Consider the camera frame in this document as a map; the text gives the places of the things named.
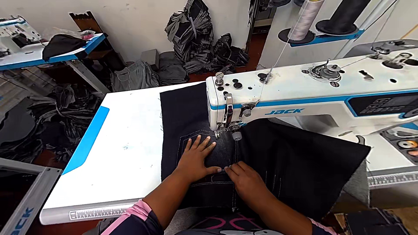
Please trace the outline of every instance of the ruler marking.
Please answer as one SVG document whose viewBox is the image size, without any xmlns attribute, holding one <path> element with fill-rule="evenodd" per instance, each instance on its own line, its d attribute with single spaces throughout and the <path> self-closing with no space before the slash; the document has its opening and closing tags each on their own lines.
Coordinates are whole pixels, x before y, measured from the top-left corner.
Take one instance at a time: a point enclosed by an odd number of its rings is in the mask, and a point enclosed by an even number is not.
<svg viewBox="0 0 418 235">
<path fill-rule="evenodd" d="M 69 212 L 70 220 L 85 220 L 89 218 L 102 218 L 108 216 L 118 216 L 126 212 L 126 209 L 133 206 L 132 204 L 98 207 L 89 209 L 79 209 Z"/>
<path fill-rule="evenodd" d="M 369 186 L 373 187 L 418 182 L 418 172 L 414 171 L 383 176 L 369 176 L 368 182 Z"/>
</svg>

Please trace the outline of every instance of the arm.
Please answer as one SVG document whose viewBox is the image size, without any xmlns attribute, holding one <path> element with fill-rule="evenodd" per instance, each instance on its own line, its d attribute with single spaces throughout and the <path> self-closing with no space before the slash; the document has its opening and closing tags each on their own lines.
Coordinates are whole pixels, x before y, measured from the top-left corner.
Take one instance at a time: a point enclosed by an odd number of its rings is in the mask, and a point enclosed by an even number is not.
<svg viewBox="0 0 418 235">
<path fill-rule="evenodd" d="M 206 147 L 210 137 L 202 144 L 199 144 L 200 139 L 201 136 L 197 136 L 193 145 L 189 139 L 174 172 L 145 198 L 127 209 L 102 235 L 164 235 L 189 185 L 206 175 L 221 171 L 217 166 L 204 166 L 205 157 L 215 148 L 216 143 Z"/>
<path fill-rule="evenodd" d="M 201 136 L 198 135 L 193 145 L 191 139 L 187 141 L 186 149 L 174 172 L 143 199 L 154 211 L 163 229 L 166 229 L 173 219 L 189 185 L 206 175 L 222 170 L 218 166 L 205 167 L 204 159 L 215 148 L 216 142 L 206 147 L 210 136 L 201 144 L 200 139 Z"/>
<path fill-rule="evenodd" d="M 272 230 L 286 235 L 311 235 L 311 221 L 279 201 L 265 186 L 260 175 L 240 161 L 225 167 L 239 196 Z"/>
</svg>

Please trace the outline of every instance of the blue stripe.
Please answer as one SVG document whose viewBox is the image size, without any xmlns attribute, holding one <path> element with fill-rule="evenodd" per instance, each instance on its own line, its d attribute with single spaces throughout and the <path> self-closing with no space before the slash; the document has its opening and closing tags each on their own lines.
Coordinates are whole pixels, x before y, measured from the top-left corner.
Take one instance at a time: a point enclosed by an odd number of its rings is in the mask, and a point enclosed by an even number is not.
<svg viewBox="0 0 418 235">
<path fill-rule="evenodd" d="M 25 20 L 23 22 L 14 20 L 14 21 L 9 22 L 9 23 L 2 23 L 2 22 L 0 22 L 0 26 L 9 26 L 9 25 L 15 25 L 15 24 L 24 24 L 24 23 L 26 23 Z"/>
<path fill-rule="evenodd" d="M 99 37 L 95 37 L 92 40 L 88 41 L 83 48 L 85 48 L 85 52 L 89 54 L 96 46 L 101 43 L 105 39 L 105 35 L 102 34 Z M 44 61 L 43 59 L 38 60 L 32 60 L 32 61 L 26 61 L 26 62 L 18 62 L 14 64 L 6 64 L 0 66 L 0 71 L 2 70 L 8 70 L 8 69 L 18 69 L 18 68 L 24 68 L 24 67 L 30 67 L 30 66 L 37 66 L 41 64 L 51 64 L 55 62 L 63 62 L 68 60 L 78 59 L 75 54 L 67 55 L 67 56 L 54 56 L 51 57 L 48 61 Z"/>
<path fill-rule="evenodd" d="M 109 108 L 103 106 L 99 107 L 96 115 L 94 115 L 94 118 L 89 125 L 89 128 L 87 128 L 86 133 L 81 139 L 80 144 L 74 151 L 74 154 L 71 157 L 67 167 L 62 172 L 63 175 L 84 164 L 108 113 Z"/>
<path fill-rule="evenodd" d="M 405 123 L 405 124 L 400 125 L 400 127 L 418 130 L 418 126 L 415 125 L 415 123 Z"/>
<path fill-rule="evenodd" d="M 357 117 L 357 114 L 354 112 L 351 105 L 348 103 L 348 101 L 352 98 L 356 97 L 364 97 L 364 96 L 374 96 L 374 95 L 392 95 L 392 94 L 402 94 L 402 93 L 412 93 L 412 92 L 418 92 L 418 89 L 416 90 L 408 90 L 408 91 L 397 91 L 397 92 L 381 92 L 381 93 L 371 93 L 371 94 L 361 94 L 361 95 L 343 95 L 343 96 L 330 96 L 330 97 L 319 97 L 319 98 L 308 98 L 308 99 L 298 99 L 298 100 L 277 100 L 277 101 L 264 101 L 259 102 L 256 107 L 266 107 L 266 106 L 279 106 L 279 105 L 298 105 L 298 104 L 310 104 L 310 103 L 322 103 L 322 102 L 333 102 L 333 101 L 344 101 L 347 105 L 348 109 L 352 112 L 352 114 Z M 241 104 L 234 104 L 235 108 L 241 108 Z M 220 105 L 218 107 L 210 105 L 210 108 L 212 110 L 222 110 L 225 109 L 225 105 Z"/>
<path fill-rule="evenodd" d="M 315 36 L 315 38 L 311 42 L 308 42 L 308 43 L 305 43 L 305 44 L 290 43 L 290 46 L 291 47 L 296 47 L 296 46 L 306 46 L 306 45 L 325 43 L 325 42 L 352 40 L 352 39 L 359 38 L 364 33 L 364 31 L 365 30 L 359 30 L 356 33 L 352 33 L 352 34 L 349 34 L 349 35 L 343 35 L 343 36 L 332 36 L 332 35 L 321 34 L 321 35 Z"/>
</svg>

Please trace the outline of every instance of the jack logo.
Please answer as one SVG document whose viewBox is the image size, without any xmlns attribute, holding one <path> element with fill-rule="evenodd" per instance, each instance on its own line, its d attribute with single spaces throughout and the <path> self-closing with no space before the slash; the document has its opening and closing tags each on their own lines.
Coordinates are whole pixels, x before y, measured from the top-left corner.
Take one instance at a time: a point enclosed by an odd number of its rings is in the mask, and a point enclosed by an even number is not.
<svg viewBox="0 0 418 235">
<path fill-rule="evenodd" d="M 15 230 L 10 235 L 19 235 L 20 230 L 25 225 L 29 216 L 31 216 L 31 213 L 32 213 L 33 209 L 34 208 L 29 209 L 29 207 L 26 208 L 25 213 L 22 215 L 22 217 L 19 219 L 19 222 L 16 224 Z"/>
<path fill-rule="evenodd" d="M 264 115 L 282 114 L 282 113 L 296 113 L 296 112 L 301 112 L 302 110 L 304 110 L 304 109 L 273 110 L 270 113 L 265 113 Z"/>
</svg>

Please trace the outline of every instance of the control panel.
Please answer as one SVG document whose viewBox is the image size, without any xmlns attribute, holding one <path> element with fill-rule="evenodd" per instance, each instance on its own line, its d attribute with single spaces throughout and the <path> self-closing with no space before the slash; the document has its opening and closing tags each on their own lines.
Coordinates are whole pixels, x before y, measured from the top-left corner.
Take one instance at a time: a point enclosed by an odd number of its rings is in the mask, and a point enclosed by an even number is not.
<svg viewBox="0 0 418 235">
<path fill-rule="evenodd" d="M 357 116 L 405 113 L 405 118 L 418 115 L 418 92 L 371 95 L 348 100 Z"/>
</svg>

